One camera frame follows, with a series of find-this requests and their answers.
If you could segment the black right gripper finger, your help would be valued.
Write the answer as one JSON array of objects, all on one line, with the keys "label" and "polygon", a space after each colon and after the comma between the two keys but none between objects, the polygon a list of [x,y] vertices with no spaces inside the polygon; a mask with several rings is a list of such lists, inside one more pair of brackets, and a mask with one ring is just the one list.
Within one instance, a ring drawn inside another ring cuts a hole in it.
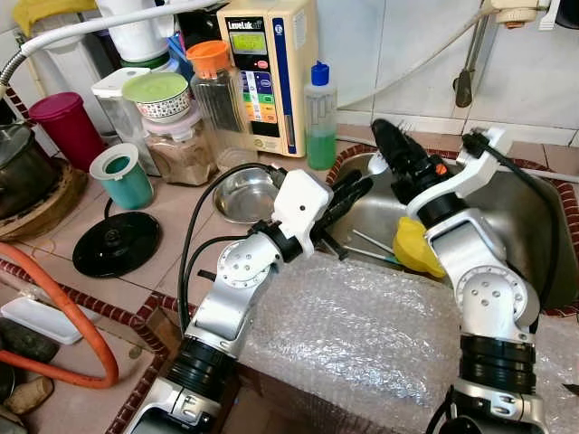
[{"label": "black right gripper finger", "polygon": [[374,119],[371,131],[379,149],[379,154],[371,158],[371,174],[376,176],[389,170],[395,181],[411,181],[411,148],[406,133],[384,118]]},{"label": "black right gripper finger", "polygon": [[429,154],[403,131],[390,133],[390,171],[394,177],[420,174],[430,165]]}]

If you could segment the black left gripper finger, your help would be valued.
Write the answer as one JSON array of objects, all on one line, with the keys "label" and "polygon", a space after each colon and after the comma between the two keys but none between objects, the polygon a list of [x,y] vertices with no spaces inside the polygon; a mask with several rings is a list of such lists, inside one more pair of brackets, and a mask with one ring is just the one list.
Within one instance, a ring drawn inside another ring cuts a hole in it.
[{"label": "black left gripper finger", "polygon": [[332,221],[343,219],[364,195],[365,192],[336,192],[335,198],[332,199]]},{"label": "black left gripper finger", "polygon": [[337,181],[338,200],[359,200],[374,186],[373,176],[364,176],[361,171],[350,171]]}]

